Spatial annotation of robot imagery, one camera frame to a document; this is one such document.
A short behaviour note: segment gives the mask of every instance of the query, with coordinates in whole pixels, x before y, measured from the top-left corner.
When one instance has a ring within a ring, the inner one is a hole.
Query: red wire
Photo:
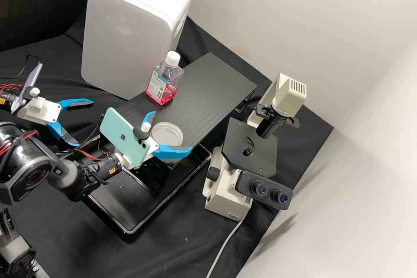
[[[87,152],[85,152],[85,151],[83,151],[83,150],[80,150],[80,149],[75,149],[75,151],[81,152],[81,153],[82,153],[82,154],[84,154],[86,157],[88,157],[89,159],[92,159],[92,160],[94,160],[94,161],[101,161],[101,159],[99,159],[99,158],[97,158],[97,157],[95,157],[95,156],[92,156],[92,155],[88,154]]]
[[[24,135],[23,138],[24,139],[28,139],[29,137],[31,137],[31,136],[33,136],[33,135],[35,135],[37,133],[38,133],[38,131],[37,130],[34,130],[34,131],[28,133],[27,135]],[[3,148],[3,146],[7,145],[5,142],[2,143],[2,145],[0,146],[0,149]],[[0,150],[0,156],[2,156],[4,153],[6,153],[7,151],[9,151],[9,149],[10,149],[11,146],[12,146],[12,144],[10,144],[7,147],[4,147],[2,150]]]
[[[1,144],[1,146],[0,146],[0,151],[1,151],[1,149],[6,145],[6,144],[8,144],[10,142],[10,140],[6,140],[5,142],[3,142],[2,144]]]
[[[19,85],[19,84],[0,84],[0,92],[2,92],[3,89],[5,89],[5,88],[13,89],[13,90],[20,90],[20,87],[22,87],[22,85]]]

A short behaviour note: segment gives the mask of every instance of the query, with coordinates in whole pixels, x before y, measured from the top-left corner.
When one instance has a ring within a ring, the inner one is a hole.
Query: green smartphone
[[[141,166],[149,151],[147,140],[139,140],[133,134],[133,126],[114,108],[108,108],[100,125],[100,132],[135,167]]]

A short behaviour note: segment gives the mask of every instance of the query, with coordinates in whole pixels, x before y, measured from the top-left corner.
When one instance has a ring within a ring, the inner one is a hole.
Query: microscope stage
[[[261,138],[256,128],[230,118],[222,154],[237,169],[245,169],[264,177],[277,172],[278,138]]]

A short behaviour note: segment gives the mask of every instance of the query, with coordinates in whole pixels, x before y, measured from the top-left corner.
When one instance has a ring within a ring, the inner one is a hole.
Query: white wall
[[[417,0],[193,0],[189,15],[268,78],[306,83],[336,126],[417,34]]]
[[[417,0],[193,0],[190,16],[306,83],[337,128],[239,278],[415,277]]]
[[[239,278],[416,277],[416,86],[417,42],[332,132]]]

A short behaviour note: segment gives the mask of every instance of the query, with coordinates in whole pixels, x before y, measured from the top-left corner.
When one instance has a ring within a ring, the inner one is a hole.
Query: white box
[[[88,0],[81,75],[124,99],[176,49],[191,0]]]

